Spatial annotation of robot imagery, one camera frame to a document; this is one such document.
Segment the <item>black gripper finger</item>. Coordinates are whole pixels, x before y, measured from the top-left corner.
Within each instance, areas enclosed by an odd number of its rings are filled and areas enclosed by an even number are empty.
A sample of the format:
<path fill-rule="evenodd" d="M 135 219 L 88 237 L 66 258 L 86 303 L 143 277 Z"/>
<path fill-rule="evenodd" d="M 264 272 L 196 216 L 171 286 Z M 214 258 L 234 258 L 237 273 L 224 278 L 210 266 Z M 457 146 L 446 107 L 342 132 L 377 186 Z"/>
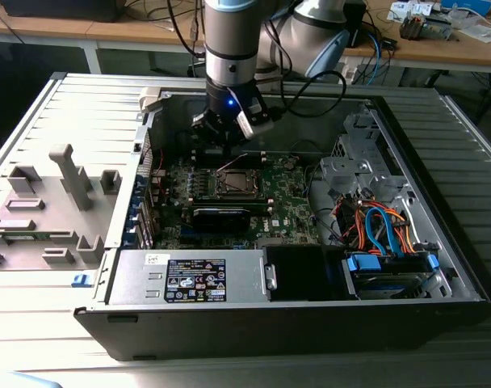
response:
<path fill-rule="evenodd" d="M 240 125 L 235 120 L 223 121 L 223 155 L 229 157 L 234 147 L 246 142 Z"/>
<path fill-rule="evenodd" d="M 229 156 L 228 127 L 220 115 L 205 108 L 192 117 L 191 127 L 204 144 L 215 146 L 223 156 Z"/>

